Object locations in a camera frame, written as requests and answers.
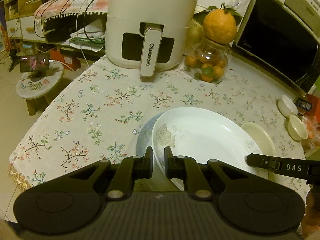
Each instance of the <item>hand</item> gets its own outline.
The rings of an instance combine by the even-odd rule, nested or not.
[[[320,210],[314,208],[315,196],[313,190],[310,190],[306,198],[306,214],[301,221],[303,238],[311,233],[320,230]]]

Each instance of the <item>silver bolt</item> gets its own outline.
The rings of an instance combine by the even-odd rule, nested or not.
[[[196,191],[196,196],[200,198],[207,198],[211,196],[211,192],[206,189],[200,189]]]
[[[123,196],[123,192],[120,190],[111,190],[108,192],[108,197],[110,198],[120,198]]]

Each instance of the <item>white drawer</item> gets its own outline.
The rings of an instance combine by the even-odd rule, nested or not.
[[[23,40],[45,41],[41,24],[34,25],[34,22],[35,22],[34,16],[20,18],[20,22],[21,22]]]
[[[20,22],[18,22],[18,29],[17,29],[17,21],[18,19],[15,20],[10,20],[7,21],[7,32],[8,32],[8,36],[9,38],[22,38],[21,35],[21,27],[20,27]]]

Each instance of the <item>table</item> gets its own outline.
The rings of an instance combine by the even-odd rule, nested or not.
[[[106,56],[74,80],[49,105],[10,156],[10,173],[25,190],[100,159],[119,163],[136,155],[143,125],[180,106],[215,111],[238,125],[255,122],[272,138],[276,155],[304,159],[302,146],[285,129],[276,100],[289,91],[246,63],[231,57],[218,85],[191,78],[178,67],[143,82],[139,71],[113,65]],[[305,199],[301,179],[274,175],[273,181]]]
[[[19,79],[17,94],[27,102],[29,115],[37,112],[35,99],[44,97],[48,105],[55,99],[57,92],[54,91],[64,73],[64,67],[59,62],[50,63],[50,68],[36,77],[33,73],[24,72]]]

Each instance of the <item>phone screen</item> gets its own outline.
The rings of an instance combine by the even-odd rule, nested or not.
[[[49,69],[50,54],[42,53],[21,56],[20,72],[32,72]]]

